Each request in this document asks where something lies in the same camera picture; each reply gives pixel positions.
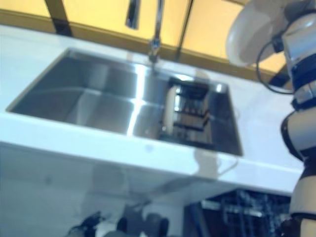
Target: sink basin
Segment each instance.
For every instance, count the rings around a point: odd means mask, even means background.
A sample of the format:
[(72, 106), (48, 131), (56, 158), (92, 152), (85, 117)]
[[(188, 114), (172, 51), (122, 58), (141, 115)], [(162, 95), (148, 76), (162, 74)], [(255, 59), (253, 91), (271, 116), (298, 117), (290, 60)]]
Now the sink basin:
[(228, 86), (76, 49), (9, 112), (241, 155)]

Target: wire rack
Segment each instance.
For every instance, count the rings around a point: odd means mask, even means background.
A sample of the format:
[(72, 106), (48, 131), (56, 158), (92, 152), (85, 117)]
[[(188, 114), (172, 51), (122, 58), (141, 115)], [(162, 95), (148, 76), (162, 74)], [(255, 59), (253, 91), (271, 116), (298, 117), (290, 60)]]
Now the wire rack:
[(220, 203), (226, 237), (277, 237), (276, 230), (287, 219), (290, 204), (289, 197), (244, 190), (210, 201)]

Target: yellow wall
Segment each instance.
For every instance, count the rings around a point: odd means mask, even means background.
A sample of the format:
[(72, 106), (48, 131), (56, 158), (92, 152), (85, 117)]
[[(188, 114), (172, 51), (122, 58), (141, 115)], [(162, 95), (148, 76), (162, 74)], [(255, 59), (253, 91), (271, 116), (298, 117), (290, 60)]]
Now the yellow wall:
[(50, 17), (45, 0), (0, 0), (0, 9)]
[[(226, 37), (241, 10), (241, 5), (225, 0), (195, 0), (183, 47), (226, 59)], [(278, 72), (284, 63), (283, 54), (278, 54), (265, 60), (260, 66)]]
[[(125, 26), (129, 0), (63, 0), (70, 22), (85, 24), (134, 37), (151, 39), (156, 19), (156, 0), (141, 1), (139, 29)], [(177, 46), (188, 0), (165, 0), (161, 28), (162, 43)]]

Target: white countertop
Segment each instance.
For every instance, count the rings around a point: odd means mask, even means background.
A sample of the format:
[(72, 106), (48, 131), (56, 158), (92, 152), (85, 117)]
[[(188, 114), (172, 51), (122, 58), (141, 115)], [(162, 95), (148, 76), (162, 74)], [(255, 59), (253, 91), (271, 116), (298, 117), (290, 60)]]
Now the white countertop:
[(117, 162), (253, 189), (290, 194), (302, 171), (280, 134), (291, 97), (220, 73), (161, 60), (159, 67), (230, 86), (243, 157), (6, 112), (6, 108), (68, 47), (146, 63), (147, 56), (52, 34), (0, 26), (0, 141), (73, 157)]

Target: faucet spout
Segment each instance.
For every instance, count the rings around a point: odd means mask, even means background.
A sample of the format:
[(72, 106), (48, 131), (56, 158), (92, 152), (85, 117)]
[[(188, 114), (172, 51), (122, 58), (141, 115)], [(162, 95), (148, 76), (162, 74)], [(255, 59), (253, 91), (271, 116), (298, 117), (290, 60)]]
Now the faucet spout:
[[(149, 60), (153, 64), (155, 64), (159, 58), (160, 32), (161, 32), (163, 5), (164, 5), (164, 0), (158, 0), (154, 37), (149, 43), (150, 45)], [(126, 25), (132, 29), (138, 28), (139, 8), (140, 8), (140, 0), (129, 1)]]

